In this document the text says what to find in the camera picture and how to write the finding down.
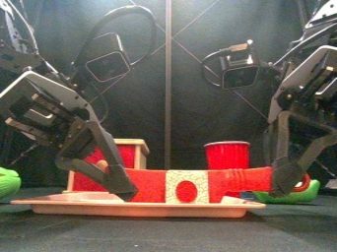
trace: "black curtain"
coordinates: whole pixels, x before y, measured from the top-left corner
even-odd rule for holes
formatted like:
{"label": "black curtain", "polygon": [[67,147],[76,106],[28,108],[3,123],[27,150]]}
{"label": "black curtain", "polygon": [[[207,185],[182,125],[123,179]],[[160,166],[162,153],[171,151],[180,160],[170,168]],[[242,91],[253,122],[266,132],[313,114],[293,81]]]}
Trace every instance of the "black curtain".
{"label": "black curtain", "polygon": [[[306,3],[310,12],[313,1]],[[104,128],[115,138],[143,139],[150,148],[147,166],[162,169],[166,95],[164,1],[32,0],[25,1],[25,8],[29,21],[35,25],[41,56],[68,75],[71,62],[91,28],[107,12],[131,4],[148,8],[155,16],[155,52],[124,78],[94,85],[110,107]],[[202,80],[201,61],[221,48],[253,39],[261,60],[275,62],[286,53],[290,42],[301,37],[302,27],[295,1],[172,1],[171,20],[171,168],[206,168],[205,144],[233,140],[250,143],[250,166],[263,166],[262,134],[267,127],[275,83],[262,78],[253,87],[237,91],[217,90]],[[131,60],[136,59],[148,43],[146,20],[135,16],[122,17],[107,24],[102,30],[102,33],[106,32],[116,32],[120,35],[127,55]],[[99,117],[103,117],[104,104],[94,88],[87,88],[86,97]],[[16,137],[9,159],[32,144],[21,135]],[[25,185],[65,184],[65,173],[55,168],[52,155],[44,148],[36,148],[15,164]]]}

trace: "tray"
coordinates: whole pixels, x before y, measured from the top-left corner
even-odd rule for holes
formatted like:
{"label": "tray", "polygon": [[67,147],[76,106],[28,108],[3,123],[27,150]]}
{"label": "tray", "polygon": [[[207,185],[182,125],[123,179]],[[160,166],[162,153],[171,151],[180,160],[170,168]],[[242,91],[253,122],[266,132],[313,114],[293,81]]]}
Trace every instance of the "tray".
{"label": "tray", "polygon": [[130,203],[107,192],[55,194],[11,203],[31,205],[37,214],[162,218],[241,218],[247,209],[266,207],[265,204],[227,196],[219,204]]}

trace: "cable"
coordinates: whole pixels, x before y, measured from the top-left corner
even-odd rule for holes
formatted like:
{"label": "cable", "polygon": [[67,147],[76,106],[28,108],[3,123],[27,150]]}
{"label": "cable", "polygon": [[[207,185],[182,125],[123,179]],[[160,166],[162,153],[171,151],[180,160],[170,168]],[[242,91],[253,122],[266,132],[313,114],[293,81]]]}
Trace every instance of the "cable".
{"label": "cable", "polygon": [[118,9],[115,9],[114,11],[111,11],[103,17],[103,19],[99,21],[96,26],[91,29],[88,37],[84,41],[84,44],[80,48],[79,54],[78,54],[76,59],[73,61],[73,66],[78,66],[80,63],[83,63],[83,59],[86,58],[86,50],[90,47],[90,44],[91,44],[94,38],[98,36],[99,31],[103,28],[103,26],[115,18],[118,18],[123,15],[128,15],[128,14],[143,15],[151,24],[151,41],[150,41],[147,52],[139,59],[136,59],[132,63],[130,63],[130,65],[139,63],[150,55],[150,53],[152,52],[154,47],[155,47],[155,37],[156,37],[156,26],[155,26],[154,16],[152,16],[148,9],[143,8],[142,6],[131,5],[131,6],[120,7]]}

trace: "green object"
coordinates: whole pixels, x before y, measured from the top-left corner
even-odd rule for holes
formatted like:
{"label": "green object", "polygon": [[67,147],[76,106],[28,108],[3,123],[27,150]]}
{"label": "green object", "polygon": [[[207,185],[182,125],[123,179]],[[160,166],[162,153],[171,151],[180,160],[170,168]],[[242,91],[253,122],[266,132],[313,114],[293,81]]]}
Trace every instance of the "green object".
{"label": "green object", "polygon": [[0,199],[17,193],[21,179],[15,170],[0,167]]}
{"label": "green object", "polygon": [[310,180],[309,187],[305,191],[293,192],[286,197],[274,198],[267,192],[254,192],[254,195],[257,196],[258,200],[266,204],[295,204],[300,202],[312,202],[317,197],[318,189],[320,181]]}

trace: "red plastic cup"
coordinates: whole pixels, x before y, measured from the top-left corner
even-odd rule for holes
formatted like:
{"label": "red plastic cup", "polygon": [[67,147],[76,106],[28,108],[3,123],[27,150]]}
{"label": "red plastic cup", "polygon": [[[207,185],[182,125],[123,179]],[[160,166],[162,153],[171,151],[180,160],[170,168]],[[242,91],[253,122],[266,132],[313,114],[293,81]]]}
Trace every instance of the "red plastic cup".
{"label": "red plastic cup", "polygon": [[249,168],[250,144],[241,141],[214,142],[205,145],[209,169]]}

